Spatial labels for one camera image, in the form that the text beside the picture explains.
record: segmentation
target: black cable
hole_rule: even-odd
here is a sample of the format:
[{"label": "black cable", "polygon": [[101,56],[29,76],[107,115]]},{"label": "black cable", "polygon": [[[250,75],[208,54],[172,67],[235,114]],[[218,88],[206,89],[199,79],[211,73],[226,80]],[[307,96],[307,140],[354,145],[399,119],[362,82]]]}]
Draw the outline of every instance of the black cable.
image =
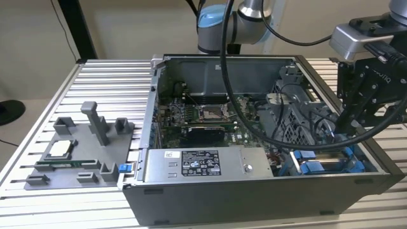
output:
[{"label": "black cable", "polygon": [[195,7],[195,4],[194,4],[192,0],[186,0],[186,2],[188,3],[188,5],[191,7],[191,10],[192,10],[195,16],[198,17],[198,10],[196,10],[196,7]]},{"label": "black cable", "polygon": [[315,124],[314,124],[314,133],[316,133],[316,129],[318,129],[318,125],[320,124],[320,122],[324,120],[324,118],[320,118],[316,120]]},{"label": "black cable", "polygon": [[19,145],[17,145],[17,144],[15,144],[15,143],[11,143],[11,142],[7,142],[7,141],[4,141],[4,140],[1,140],[1,139],[0,139],[0,142],[3,142],[3,143],[5,143],[5,144],[9,144],[9,145],[12,145],[12,146],[16,146],[16,147],[19,147]]},{"label": "black cable", "polygon": [[73,52],[72,47],[71,47],[71,44],[69,44],[69,39],[68,39],[68,35],[67,35],[67,30],[65,30],[64,25],[63,25],[63,23],[61,23],[61,20],[60,20],[60,18],[59,18],[59,15],[57,15],[57,12],[56,12],[56,8],[55,8],[55,5],[53,5],[53,1],[52,1],[52,0],[49,0],[49,1],[51,1],[51,4],[52,4],[52,8],[53,8],[53,12],[55,12],[55,15],[56,15],[59,24],[61,25],[61,28],[63,28],[63,30],[64,30],[64,34],[65,34],[65,39],[67,39],[68,47],[69,47],[69,49],[71,49],[71,53],[72,53],[72,55],[73,55],[75,62],[76,62],[77,58],[76,58],[75,52]]},{"label": "black cable", "polygon": [[283,87],[280,88],[280,93],[283,93],[284,87],[286,87],[286,86],[290,86],[290,85],[302,87],[302,85],[298,84],[298,83],[287,83],[287,84],[284,84]]},{"label": "black cable", "polygon": [[328,41],[331,39],[331,35],[324,37],[323,39],[315,41],[315,42],[296,42],[288,38],[286,38],[283,35],[280,35],[274,29],[272,27],[270,26],[270,24],[267,23],[266,21],[266,16],[264,16],[264,0],[262,0],[262,9],[260,9],[260,14],[262,14],[262,19],[263,19],[263,22],[264,22],[264,26],[267,27],[267,29],[270,30],[270,32],[278,37],[280,38],[284,42],[290,43],[290,44],[294,44],[294,45],[298,45],[298,46],[314,46],[316,44],[320,44],[326,41]]},{"label": "black cable", "polygon": [[232,10],[232,5],[234,5],[234,0],[228,0],[227,2],[227,7],[226,7],[226,11],[223,14],[223,23],[222,23],[222,43],[220,43],[220,69],[222,69],[222,78],[223,78],[223,83],[226,86],[226,90],[227,90],[227,94],[231,100],[231,104],[232,107],[235,109],[235,112],[238,114],[238,117],[240,119],[240,122],[243,123],[243,125],[246,126],[247,130],[264,142],[288,148],[288,149],[298,149],[298,150],[330,150],[330,149],[338,149],[346,146],[351,146],[354,144],[358,144],[359,142],[370,139],[372,136],[375,136],[378,133],[380,133],[391,124],[391,122],[394,121],[394,118],[398,116],[398,114],[400,112],[404,111],[406,107],[407,107],[407,93],[403,97],[403,100],[400,101],[396,109],[394,110],[394,112],[386,117],[386,119],[383,120],[382,123],[379,123],[379,125],[376,125],[372,129],[370,129],[368,131],[366,131],[363,134],[360,134],[359,136],[347,139],[344,141],[336,142],[336,143],[331,143],[331,144],[323,144],[323,145],[298,145],[298,144],[290,144],[282,141],[276,141],[271,138],[268,138],[267,136],[264,136],[264,134],[262,132],[259,132],[250,124],[242,110],[239,109],[239,105],[236,102],[236,97],[231,88],[231,82],[230,82],[230,75],[228,75],[228,67],[227,67],[227,29],[228,29],[228,21],[230,21],[230,14],[231,14],[231,10]]},{"label": "black cable", "polygon": [[267,103],[268,103],[267,100],[258,101],[258,102],[255,103],[255,110],[266,110],[266,109],[259,108],[259,106],[263,106],[263,105],[266,105]]},{"label": "black cable", "polygon": [[311,112],[312,114],[315,114],[316,116],[324,118],[326,120],[331,121],[331,122],[335,124],[336,121],[335,121],[332,118],[330,118],[328,116],[320,114],[320,113],[316,112],[315,110],[311,110],[310,112]]},{"label": "black cable", "polygon": [[199,18],[200,18],[200,15],[202,15],[202,10],[203,10],[203,6],[204,6],[204,2],[206,2],[206,0],[199,0],[199,3],[198,3],[198,12],[196,12],[196,33],[198,33],[198,24],[199,24]]}]

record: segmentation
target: motherboard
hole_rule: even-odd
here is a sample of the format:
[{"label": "motherboard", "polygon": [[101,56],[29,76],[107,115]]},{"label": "motherboard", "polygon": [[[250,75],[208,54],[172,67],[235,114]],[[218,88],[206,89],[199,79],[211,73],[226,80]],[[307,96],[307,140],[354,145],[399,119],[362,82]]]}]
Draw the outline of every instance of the motherboard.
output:
[{"label": "motherboard", "polygon": [[[187,95],[160,106],[163,148],[244,146],[270,150],[268,143],[239,123],[227,97],[206,99],[206,103],[214,101],[223,103],[202,104],[202,98]],[[263,131],[251,97],[239,96],[238,102],[252,127]]]}]

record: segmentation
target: wall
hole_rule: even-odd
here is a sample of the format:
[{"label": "wall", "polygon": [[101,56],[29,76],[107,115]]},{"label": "wall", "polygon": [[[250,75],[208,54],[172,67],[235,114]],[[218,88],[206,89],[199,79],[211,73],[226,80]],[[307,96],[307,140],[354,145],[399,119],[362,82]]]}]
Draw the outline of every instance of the wall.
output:
[{"label": "wall", "polygon": [[[350,19],[388,12],[390,0],[278,0],[275,9],[284,5],[284,13],[276,24],[278,32],[298,42],[312,42],[330,35],[338,24]],[[300,54],[306,57],[339,57],[328,42],[300,47],[279,39],[271,39],[266,53]]]},{"label": "wall", "polygon": [[[222,2],[208,0],[207,4]],[[287,0],[279,31],[311,41],[330,34],[338,23],[386,12],[387,2]],[[100,58],[148,59],[155,53],[196,52],[195,19],[184,0],[81,0],[81,7]],[[68,38],[76,52],[69,34]],[[266,53],[335,55],[327,44],[300,48],[272,39],[267,47]],[[246,45],[242,53],[262,50],[263,45]],[[49,0],[0,0],[0,100],[51,98],[73,63]]]},{"label": "wall", "polygon": [[[224,2],[207,0],[206,5]],[[184,0],[83,0],[81,8],[100,58],[196,53],[195,15]],[[246,46],[242,51],[259,54],[262,47]]]},{"label": "wall", "polygon": [[73,63],[51,2],[0,0],[0,100],[52,97]]}]

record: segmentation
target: metal table frame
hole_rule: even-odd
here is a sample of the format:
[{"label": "metal table frame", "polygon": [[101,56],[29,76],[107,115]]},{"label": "metal table frame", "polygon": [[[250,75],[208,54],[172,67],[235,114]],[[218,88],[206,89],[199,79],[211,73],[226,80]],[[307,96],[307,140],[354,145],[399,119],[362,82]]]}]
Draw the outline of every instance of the metal table frame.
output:
[{"label": "metal table frame", "polygon": [[[328,59],[308,59],[336,91],[336,65]],[[83,101],[97,101],[107,121],[127,117],[135,122],[128,161],[137,159],[147,93],[150,61],[89,60],[76,64],[9,162],[0,173],[0,227],[15,228],[135,228],[139,227],[124,195],[116,187],[24,190],[24,179],[55,134],[59,116],[85,122]],[[407,127],[390,126],[375,137],[388,156],[407,173]],[[179,228],[407,228],[407,178],[382,195],[362,198],[339,216],[279,219]]]}]

